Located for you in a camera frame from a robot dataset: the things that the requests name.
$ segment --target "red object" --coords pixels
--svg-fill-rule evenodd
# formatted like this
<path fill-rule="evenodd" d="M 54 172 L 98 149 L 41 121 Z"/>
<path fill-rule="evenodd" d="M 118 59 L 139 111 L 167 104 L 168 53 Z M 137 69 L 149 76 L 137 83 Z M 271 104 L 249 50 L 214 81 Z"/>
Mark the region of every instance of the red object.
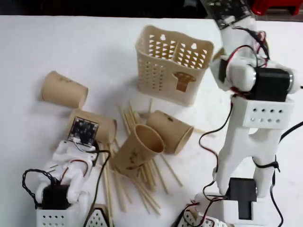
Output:
<path fill-rule="evenodd" d="M 255 0 L 251 10 L 254 14 L 263 16 L 270 7 L 294 7 L 292 15 L 297 15 L 303 0 Z"/>

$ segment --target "plastic basket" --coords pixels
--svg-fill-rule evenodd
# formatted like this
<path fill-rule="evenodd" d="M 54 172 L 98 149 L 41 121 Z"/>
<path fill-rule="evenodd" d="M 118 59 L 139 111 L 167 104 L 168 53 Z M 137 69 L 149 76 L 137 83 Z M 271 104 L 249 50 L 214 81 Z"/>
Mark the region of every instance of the plastic basket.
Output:
<path fill-rule="evenodd" d="M 213 55 L 210 41 L 148 25 L 136 51 L 138 90 L 181 105 L 192 105 Z"/>
<path fill-rule="evenodd" d="M 36 210 L 37 227 L 81 227 L 80 209 L 76 203 L 67 210 Z"/>

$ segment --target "white tabletop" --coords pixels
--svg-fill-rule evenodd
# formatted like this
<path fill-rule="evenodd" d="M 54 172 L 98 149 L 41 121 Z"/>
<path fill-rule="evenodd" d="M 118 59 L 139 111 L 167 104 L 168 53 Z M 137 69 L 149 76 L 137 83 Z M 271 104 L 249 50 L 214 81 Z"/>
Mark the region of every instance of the white tabletop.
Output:
<path fill-rule="evenodd" d="M 142 28 L 154 24 L 163 29 L 210 40 L 215 51 L 222 46 L 220 34 L 211 20 L 149 19 L 98 17 L 23 17 L 0 16 L 0 222 L 1 226 L 35 226 L 35 209 L 31 197 L 21 187 L 23 172 L 42 168 L 58 142 L 65 139 L 64 130 L 71 109 L 44 103 L 40 89 L 45 75 L 59 73 L 89 87 L 84 110 L 104 114 L 118 121 L 118 140 L 126 138 L 116 104 L 133 100 L 138 110 L 147 110 L 149 97 L 136 90 L 136 52 L 134 44 Z M 303 24 L 291 22 L 258 22 L 258 29 L 268 36 L 271 58 L 302 72 Z M 292 95 L 296 107 L 290 125 L 303 119 L 303 92 Z M 220 126 L 229 110 L 229 94 L 219 90 L 210 70 L 205 74 L 192 107 L 181 107 L 154 99 L 153 110 L 160 109 L 204 130 Z M 226 129 L 217 138 L 204 143 L 220 150 Z M 276 201 L 285 217 L 284 226 L 297 226 L 302 218 L 303 178 L 301 166 L 303 129 L 298 129 L 279 146 L 281 174 L 274 188 Z M 147 214 L 138 193 L 132 190 L 134 203 L 122 213 L 114 191 L 116 227 L 168 227 L 184 205 L 212 178 L 215 158 L 198 146 L 193 134 L 184 150 L 168 157 L 184 186 L 181 188 L 161 159 L 157 159 L 166 179 L 167 196 L 160 183 L 154 198 L 161 205 L 161 216 Z M 234 176 L 252 177 L 254 165 L 245 160 Z M 34 191 L 38 179 L 28 176 Z M 104 202 L 102 188 L 97 202 Z M 270 227 L 276 227 L 279 216 L 268 197 L 267 216 Z"/>

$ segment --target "basket hole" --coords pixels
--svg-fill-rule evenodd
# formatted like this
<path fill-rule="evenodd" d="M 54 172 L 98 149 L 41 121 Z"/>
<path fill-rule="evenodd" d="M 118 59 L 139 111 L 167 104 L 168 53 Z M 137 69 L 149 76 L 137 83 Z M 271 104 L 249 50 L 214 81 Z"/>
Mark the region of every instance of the basket hole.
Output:
<path fill-rule="evenodd" d="M 196 49 L 197 49 L 197 44 L 196 44 L 196 43 L 193 43 L 193 44 L 191 45 L 191 49 L 196 50 Z"/>
<path fill-rule="evenodd" d="M 164 35 L 164 34 L 162 34 L 162 35 L 161 35 L 161 37 L 160 37 L 160 39 L 161 39 L 162 41 L 166 40 L 165 35 Z"/>

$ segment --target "pile of wooden sticks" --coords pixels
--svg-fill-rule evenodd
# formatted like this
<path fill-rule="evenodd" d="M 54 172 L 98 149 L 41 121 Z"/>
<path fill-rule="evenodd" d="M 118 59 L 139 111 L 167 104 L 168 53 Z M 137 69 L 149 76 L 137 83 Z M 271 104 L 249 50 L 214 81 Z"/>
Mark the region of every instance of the pile of wooden sticks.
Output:
<path fill-rule="evenodd" d="M 128 134 L 131 133 L 131 130 L 133 130 L 134 126 L 136 124 L 143 123 L 143 119 L 140 117 L 138 112 L 134 111 L 134 109 L 131 106 L 131 103 L 129 102 L 129 107 L 123 110 L 121 107 L 119 107 L 121 116 L 123 118 L 125 128 Z M 115 147 L 118 149 L 120 148 L 117 140 L 114 140 Z M 111 153 L 111 159 L 115 156 L 116 151 L 114 148 L 108 144 L 103 145 L 103 149 L 110 150 Z M 172 173 L 173 177 L 176 179 L 178 184 L 182 187 L 183 184 L 177 177 L 176 173 L 166 160 L 164 155 L 160 155 L 163 159 L 165 165 Z M 160 205 L 156 202 L 156 200 L 151 196 L 150 191 L 154 192 L 156 191 L 156 184 L 157 184 L 157 178 L 159 178 L 161 185 L 165 191 L 166 194 L 169 194 L 169 190 L 165 184 L 165 180 L 163 179 L 163 176 L 161 174 L 161 170 L 159 169 L 157 162 L 155 159 L 150 160 L 149 162 L 145 163 L 139 171 L 139 175 L 136 178 L 129 178 L 122 174 L 120 174 L 116 168 L 112 165 L 111 160 L 109 161 L 109 165 L 105 167 L 105 192 L 106 192 L 106 201 L 107 201 L 107 207 L 108 207 L 108 213 L 109 213 L 109 225 L 113 226 L 112 217 L 113 217 L 113 209 L 112 209 L 112 189 L 111 184 L 112 181 L 114 181 L 116 186 L 116 193 L 119 201 L 119 206 L 121 211 L 126 212 L 126 204 L 125 204 L 125 197 L 128 199 L 129 203 L 132 204 L 132 198 L 127 190 L 127 186 L 124 184 L 124 181 L 122 181 L 122 177 L 127 178 L 130 180 L 138 189 L 139 195 L 142 199 L 143 205 L 145 206 L 148 213 L 150 212 L 150 208 L 154 210 L 154 212 L 158 215 L 160 215 L 159 209 Z"/>

